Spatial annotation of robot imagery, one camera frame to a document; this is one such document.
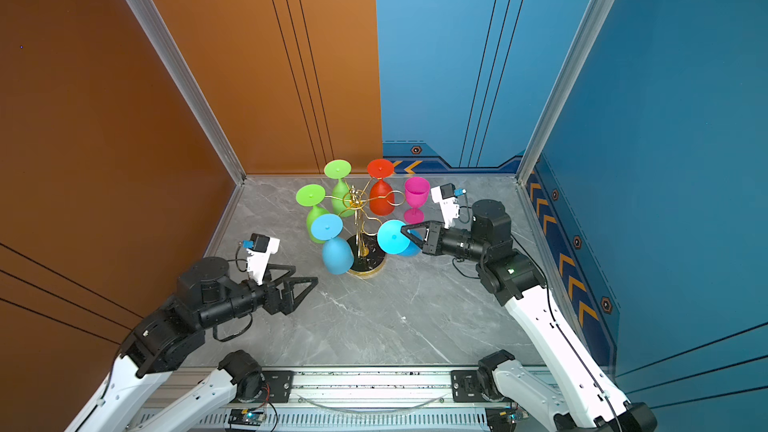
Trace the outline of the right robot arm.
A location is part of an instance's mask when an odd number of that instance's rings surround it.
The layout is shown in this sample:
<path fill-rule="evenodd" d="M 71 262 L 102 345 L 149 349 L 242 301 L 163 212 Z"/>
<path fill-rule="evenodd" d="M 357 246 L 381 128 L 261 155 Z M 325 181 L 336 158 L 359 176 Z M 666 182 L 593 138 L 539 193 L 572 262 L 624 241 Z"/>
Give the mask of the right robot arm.
<path fill-rule="evenodd" d="M 548 385 L 499 351 L 479 363 L 483 394 L 518 403 L 549 431 L 655 430 L 650 407 L 630 401 L 601 369 L 557 307 L 544 272 L 516 247 L 503 204 L 483 199 L 471 210 L 467 229 L 389 221 L 379 231 L 389 254 L 413 244 L 426 255 L 474 263 L 483 287 L 527 334 L 556 382 Z"/>

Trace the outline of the pink wine glass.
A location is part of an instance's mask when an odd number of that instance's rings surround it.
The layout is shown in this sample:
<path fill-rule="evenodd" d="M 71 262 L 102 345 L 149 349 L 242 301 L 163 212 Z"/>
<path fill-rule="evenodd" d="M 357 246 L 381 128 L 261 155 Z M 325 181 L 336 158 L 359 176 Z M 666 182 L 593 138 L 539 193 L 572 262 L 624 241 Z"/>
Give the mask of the pink wine glass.
<path fill-rule="evenodd" d="M 430 183 L 422 177 L 411 177 L 405 184 L 405 199 L 410 208 L 404 213 L 404 220 L 408 224 L 416 224 L 424 221 L 424 212 L 421 207 L 425 205 L 430 195 Z"/>

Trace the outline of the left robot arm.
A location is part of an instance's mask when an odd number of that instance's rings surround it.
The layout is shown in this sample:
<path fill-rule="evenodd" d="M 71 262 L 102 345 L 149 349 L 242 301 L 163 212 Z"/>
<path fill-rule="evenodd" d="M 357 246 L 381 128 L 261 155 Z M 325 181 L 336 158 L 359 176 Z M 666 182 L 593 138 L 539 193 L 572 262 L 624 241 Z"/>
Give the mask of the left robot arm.
<path fill-rule="evenodd" d="M 145 317 L 120 345 L 113 364 L 86 405 L 68 425 L 70 431 L 188 431 L 208 414 L 234 400 L 251 402 L 265 412 L 287 400 L 288 387 L 273 387 L 247 352 L 227 354 L 189 392 L 137 426 L 131 421 L 152 394 L 202 347 L 208 335 L 223 338 L 219 326 L 252 318 L 262 309 L 289 315 L 318 285 L 299 277 L 292 265 L 269 264 L 263 284 L 235 282 L 221 257 L 194 263 L 177 281 L 177 290 Z"/>

